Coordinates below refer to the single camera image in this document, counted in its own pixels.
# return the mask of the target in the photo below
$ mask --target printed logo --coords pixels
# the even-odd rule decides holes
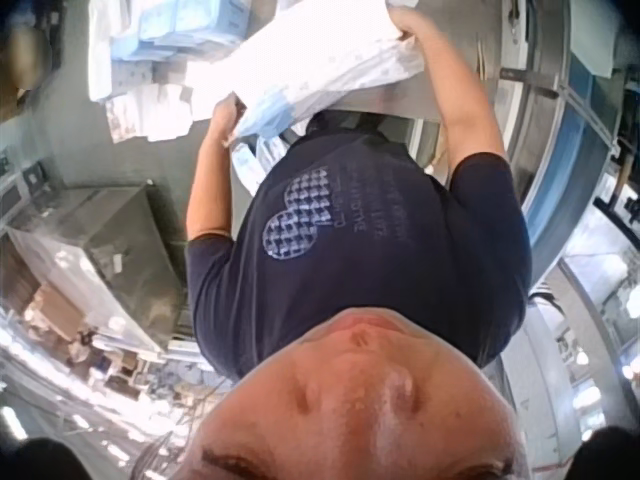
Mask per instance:
[[[295,178],[284,193],[286,210],[274,215],[262,234],[267,254],[289,260],[308,252],[318,238],[318,227],[333,225],[331,188],[326,168]]]

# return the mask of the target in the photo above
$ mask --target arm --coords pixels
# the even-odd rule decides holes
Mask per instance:
[[[200,146],[187,208],[187,240],[231,236],[231,154],[225,146],[237,120],[235,97],[220,102]]]
[[[415,10],[392,8],[392,21],[421,45],[436,102],[447,130],[451,172],[468,156],[506,157],[502,134],[478,77],[431,20]]]

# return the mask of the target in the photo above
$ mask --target floor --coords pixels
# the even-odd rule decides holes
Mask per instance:
[[[206,122],[193,125],[188,136],[150,143],[111,141],[104,107],[88,97],[87,0],[67,2],[62,68],[58,70],[20,121],[28,138],[21,150],[46,152],[50,174],[67,187],[139,185],[153,182],[149,199],[160,233],[178,274],[183,276],[184,218],[200,142]],[[233,176],[234,229],[250,202]]]

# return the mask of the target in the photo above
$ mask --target nose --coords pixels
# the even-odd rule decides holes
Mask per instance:
[[[326,415],[379,425],[415,414],[417,392],[409,370],[374,351],[359,348],[332,358],[315,388]]]

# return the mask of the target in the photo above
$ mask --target blue packaging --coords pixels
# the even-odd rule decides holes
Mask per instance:
[[[249,9],[239,0],[177,1],[176,32],[223,43],[238,43],[246,38]]]

